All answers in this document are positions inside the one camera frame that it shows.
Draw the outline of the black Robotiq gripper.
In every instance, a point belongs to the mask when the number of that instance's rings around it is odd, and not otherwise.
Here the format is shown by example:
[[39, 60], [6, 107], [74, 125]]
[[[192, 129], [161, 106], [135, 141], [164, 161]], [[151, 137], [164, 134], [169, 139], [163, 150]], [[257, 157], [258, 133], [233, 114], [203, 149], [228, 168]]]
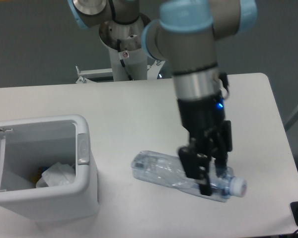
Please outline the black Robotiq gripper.
[[210, 156], [199, 151], [208, 151], [213, 140], [212, 157], [215, 159], [217, 177], [227, 171], [228, 151], [232, 150], [230, 121], [225, 120], [222, 92], [198, 100], [177, 100], [183, 127], [189, 132], [189, 144], [178, 150], [178, 156], [187, 178], [194, 179], [201, 195], [211, 196]]

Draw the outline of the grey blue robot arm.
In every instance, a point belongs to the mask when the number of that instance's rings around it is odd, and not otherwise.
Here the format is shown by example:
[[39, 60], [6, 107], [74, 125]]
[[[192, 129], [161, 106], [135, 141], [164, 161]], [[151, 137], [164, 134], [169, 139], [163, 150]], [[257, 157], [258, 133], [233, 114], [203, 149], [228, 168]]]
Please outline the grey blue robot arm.
[[185, 176], [201, 195], [227, 194], [245, 182], [227, 177], [232, 150], [231, 123], [225, 119], [225, 73], [218, 70], [217, 40], [243, 32], [257, 18], [253, 0], [169, 0], [150, 20], [137, 0], [71, 0], [80, 28], [99, 26], [115, 81], [147, 78], [148, 58], [170, 64], [177, 104], [189, 144], [178, 155]]

